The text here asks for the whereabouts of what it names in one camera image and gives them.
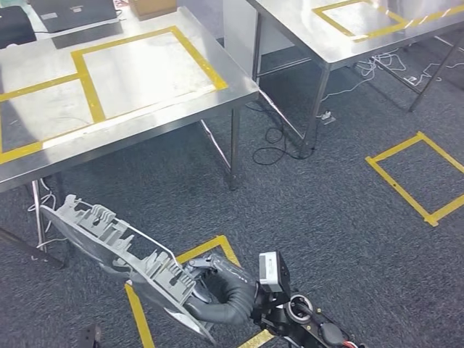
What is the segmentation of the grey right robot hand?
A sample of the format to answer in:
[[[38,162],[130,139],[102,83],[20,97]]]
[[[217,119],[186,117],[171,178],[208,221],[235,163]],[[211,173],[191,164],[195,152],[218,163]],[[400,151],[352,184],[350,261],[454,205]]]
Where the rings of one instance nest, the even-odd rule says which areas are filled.
[[[192,259],[189,265],[199,270],[204,288],[217,299],[216,302],[206,302],[196,295],[187,299],[184,308],[194,318],[208,323],[240,325],[251,316],[257,281],[243,268],[216,253]]]

